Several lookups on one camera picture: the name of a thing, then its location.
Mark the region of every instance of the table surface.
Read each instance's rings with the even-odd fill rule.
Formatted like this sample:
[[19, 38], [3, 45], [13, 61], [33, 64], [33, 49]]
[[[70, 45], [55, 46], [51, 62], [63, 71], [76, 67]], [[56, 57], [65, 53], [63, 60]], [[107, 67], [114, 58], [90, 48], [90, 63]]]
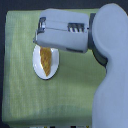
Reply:
[[3, 74], [4, 74], [4, 48], [5, 48], [5, 21], [6, 14], [9, 10], [44, 10], [47, 8], [58, 9], [88, 9], [100, 8], [107, 3], [117, 3], [128, 13], [127, 0], [1, 0], [0, 2], [0, 128], [7, 128], [2, 123], [2, 95], [3, 95]]

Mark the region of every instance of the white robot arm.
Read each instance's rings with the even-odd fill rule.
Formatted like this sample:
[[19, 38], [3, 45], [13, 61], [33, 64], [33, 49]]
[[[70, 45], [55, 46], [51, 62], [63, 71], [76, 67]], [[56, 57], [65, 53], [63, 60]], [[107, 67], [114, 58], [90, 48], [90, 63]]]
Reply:
[[128, 17], [116, 4], [93, 17], [89, 22], [86, 14], [45, 10], [34, 42], [81, 53], [92, 49], [107, 71], [94, 95], [92, 128], [128, 128]]

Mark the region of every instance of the green cloth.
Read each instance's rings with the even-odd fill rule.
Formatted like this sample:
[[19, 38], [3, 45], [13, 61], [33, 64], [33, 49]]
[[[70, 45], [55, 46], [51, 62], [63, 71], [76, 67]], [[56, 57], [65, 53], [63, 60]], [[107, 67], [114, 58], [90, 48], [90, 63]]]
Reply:
[[[89, 15], [97, 10], [71, 11]], [[90, 50], [59, 50], [57, 73], [50, 80], [40, 79], [32, 65], [40, 12], [7, 13], [2, 120], [10, 126], [91, 125], [93, 97], [105, 69]]]

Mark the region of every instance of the white plate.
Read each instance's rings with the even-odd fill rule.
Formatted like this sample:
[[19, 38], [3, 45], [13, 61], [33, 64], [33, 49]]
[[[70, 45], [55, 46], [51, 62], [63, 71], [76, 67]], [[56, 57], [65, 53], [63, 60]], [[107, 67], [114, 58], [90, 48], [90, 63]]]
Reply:
[[36, 45], [33, 51], [33, 68], [36, 74], [42, 79], [51, 78], [57, 71], [59, 65], [59, 51], [58, 49], [51, 48], [52, 52], [52, 62], [51, 62], [51, 71], [48, 76], [45, 75], [43, 67], [41, 65], [41, 57], [40, 57], [40, 46]]

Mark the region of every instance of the orange food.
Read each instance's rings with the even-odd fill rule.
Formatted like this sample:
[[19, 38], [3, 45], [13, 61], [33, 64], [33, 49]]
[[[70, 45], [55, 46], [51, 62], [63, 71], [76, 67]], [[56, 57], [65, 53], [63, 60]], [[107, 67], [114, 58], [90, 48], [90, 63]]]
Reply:
[[40, 48], [41, 65], [46, 76], [50, 74], [52, 53], [50, 48]]

